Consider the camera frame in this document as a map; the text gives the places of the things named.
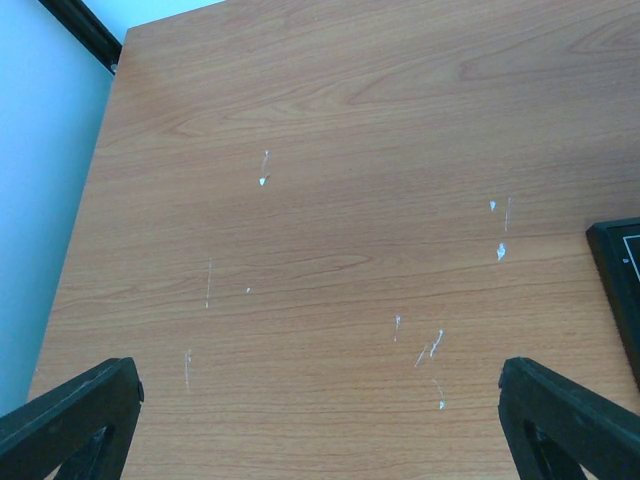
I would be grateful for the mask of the black and white chessboard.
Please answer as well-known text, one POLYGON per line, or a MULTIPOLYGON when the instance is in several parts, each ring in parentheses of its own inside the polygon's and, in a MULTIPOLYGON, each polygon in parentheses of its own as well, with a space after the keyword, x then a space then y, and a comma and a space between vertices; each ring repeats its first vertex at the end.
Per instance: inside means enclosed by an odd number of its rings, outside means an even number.
POLYGON ((594 223, 586 238, 639 386, 639 218, 594 223))

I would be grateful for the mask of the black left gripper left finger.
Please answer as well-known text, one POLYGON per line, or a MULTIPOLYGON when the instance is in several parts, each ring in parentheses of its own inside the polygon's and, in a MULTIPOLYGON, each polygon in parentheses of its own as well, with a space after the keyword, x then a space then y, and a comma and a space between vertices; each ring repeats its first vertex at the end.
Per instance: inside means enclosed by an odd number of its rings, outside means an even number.
POLYGON ((144 389, 131 357, 110 358, 1 418, 3 479, 119 479, 144 389))

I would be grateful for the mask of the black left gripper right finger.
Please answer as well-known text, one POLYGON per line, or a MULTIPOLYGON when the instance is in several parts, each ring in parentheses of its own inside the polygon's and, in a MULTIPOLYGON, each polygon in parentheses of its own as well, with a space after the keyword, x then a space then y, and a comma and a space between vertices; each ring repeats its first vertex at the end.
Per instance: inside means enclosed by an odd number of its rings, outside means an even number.
POLYGON ((536 361, 505 361, 499 420, 522 479, 639 477, 639 416, 536 361))

